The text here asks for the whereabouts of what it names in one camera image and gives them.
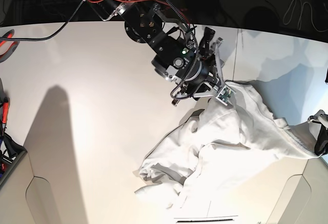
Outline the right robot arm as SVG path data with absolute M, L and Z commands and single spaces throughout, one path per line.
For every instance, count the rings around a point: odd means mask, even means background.
M 155 52 L 155 72 L 176 84 L 170 94 L 173 105 L 202 97 L 228 104 L 232 89 L 223 80 L 219 56 L 223 39 L 214 39 L 215 30 L 205 27 L 201 41 L 197 41 L 196 27 L 169 0 L 84 1 L 95 5 L 102 21 L 120 16 L 128 37 Z

